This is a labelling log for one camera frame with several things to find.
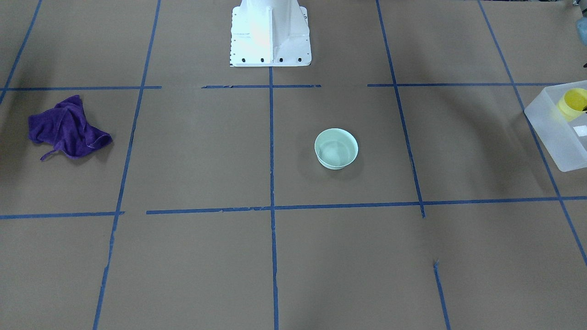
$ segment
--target yellow object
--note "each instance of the yellow object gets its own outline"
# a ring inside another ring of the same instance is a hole
[[[584,114],[587,107],[587,90],[582,88],[569,89],[556,104],[567,122]]]

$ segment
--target purple towel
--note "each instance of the purple towel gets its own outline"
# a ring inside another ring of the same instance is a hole
[[[108,133],[88,124],[79,95],[57,103],[53,109],[30,116],[29,139],[53,145],[53,150],[44,154],[41,161],[58,150],[77,159],[112,142]]]

